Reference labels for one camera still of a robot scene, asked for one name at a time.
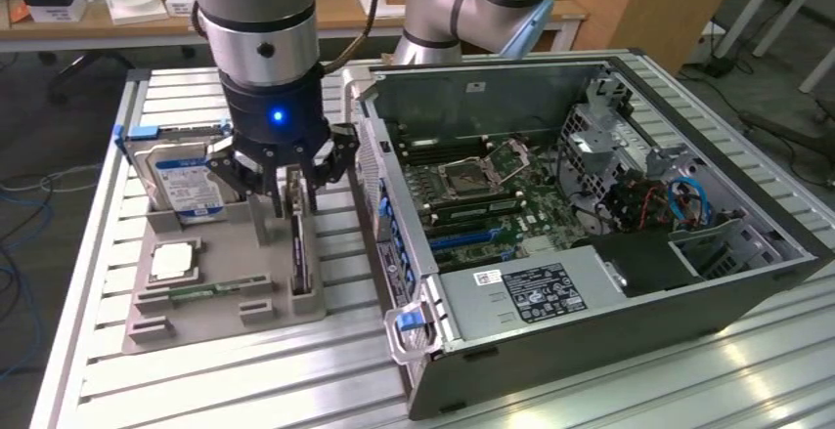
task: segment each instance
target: floor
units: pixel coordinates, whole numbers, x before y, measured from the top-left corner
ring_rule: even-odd
[[[747,0],[726,0],[717,15],[721,23],[730,24]],[[758,21],[765,20],[780,6],[766,4]],[[758,21],[750,27],[757,29]],[[820,108],[810,96],[797,87],[812,72],[835,42],[835,31],[804,17],[776,43],[769,56],[754,59],[743,53],[754,68],[753,75],[735,71],[722,79],[707,79],[725,93],[735,107],[774,117],[786,124],[821,133],[822,127],[813,123]],[[333,59],[345,47],[345,41],[323,45],[324,59]],[[364,50],[363,57],[372,58],[395,49],[395,39],[377,39]],[[67,87],[71,100],[63,107],[53,107],[43,99],[46,82],[75,53],[59,54],[59,64],[45,66],[33,54],[22,54],[18,61],[0,70],[0,180],[22,174],[46,174],[74,165],[97,163],[108,149],[113,118],[117,113],[125,71],[113,63],[102,62],[89,69]],[[178,48],[132,50],[126,56],[138,67],[172,68],[212,65],[206,47],[197,47],[197,56],[188,60]],[[0,56],[0,63],[14,57]],[[686,74],[702,78],[697,69]],[[717,112],[734,124],[739,123],[735,112],[723,103],[717,92],[702,82],[686,83]],[[817,97],[835,101],[835,72],[818,86]],[[785,165],[789,165],[789,151],[769,134],[754,131],[751,139]],[[814,153],[800,150],[797,170],[814,180],[825,180],[829,166]],[[94,180],[93,173],[69,177],[67,186],[78,186]],[[810,186],[830,206],[835,206],[835,193]],[[22,198],[37,200],[42,192],[27,193]],[[85,231],[85,222],[91,203],[91,191],[55,194],[51,205],[55,219],[38,240],[15,251],[21,269],[27,273],[34,289],[38,309],[43,317],[42,344],[34,359],[23,371],[0,381],[0,427],[29,426],[43,367],[47,362],[51,336],[61,317],[65,294],[77,252]],[[11,229],[27,209],[9,202],[0,203],[0,230]],[[0,310],[7,306],[11,295],[0,296]],[[33,320],[26,303],[18,306],[15,314],[0,322],[0,372],[15,364],[29,351],[33,340]]]

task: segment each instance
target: barcode sticker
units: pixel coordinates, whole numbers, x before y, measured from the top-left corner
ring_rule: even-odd
[[[490,285],[502,282],[502,270],[482,271],[474,277],[476,285]]]

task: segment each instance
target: blue cable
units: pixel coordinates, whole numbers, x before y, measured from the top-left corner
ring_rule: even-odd
[[[35,354],[38,353],[38,350],[41,349],[41,341],[43,339],[43,321],[41,318],[41,313],[38,312],[38,307],[35,304],[35,297],[31,293],[29,278],[22,274],[22,272],[18,270],[15,265],[11,265],[11,269],[0,267],[0,272],[13,276],[13,278],[18,278],[18,282],[22,288],[22,293],[25,294],[25,300],[27,300],[29,309],[31,311],[31,317],[35,323],[35,339],[33,343],[29,345],[27,354],[18,361],[18,363],[13,365],[10,368],[7,368],[6,372],[0,374],[0,383],[2,383],[3,380],[6,380],[6,378],[13,374],[13,372],[15,372],[15,370],[23,367],[29,363],[29,361],[31,361],[31,359],[35,357]]]
[[[667,185],[667,197],[670,199],[670,209],[674,211],[674,215],[681,221],[685,221],[687,219],[687,216],[682,212],[679,204],[677,203],[677,193],[674,192],[674,185],[678,183],[690,185],[697,190],[697,193],[699,194],[699,209],[702,211],[702,222],[706,225],[710,225],[711,209],[710,203],[707,202],[707,193],[705,192],[705,188],[702,187],[699,182],[690,177],[679,177]]]
[[[50,206],[49,203],[42,202],[42,201],[27,201],[25,199],[15,199],[13,197],[7,197],[3,194],[0,194],[0,199],[14,204],[19,204],[21,206],[43,207],[45,216],[43,216],[43,220],[41,221],[41,225],[35,228],[35,231],[29,236],[25,236],[14,243],[10,243],[9,245],[6,245],[6,247],[10,250],[15,250],[21,246],[23,246],[26,243],[35,240],[38,236],[41,236],[41,234],[43,234],[43,231],[50,225],[50,222],[53,222],[53,216],[54,216],[53,206]]]

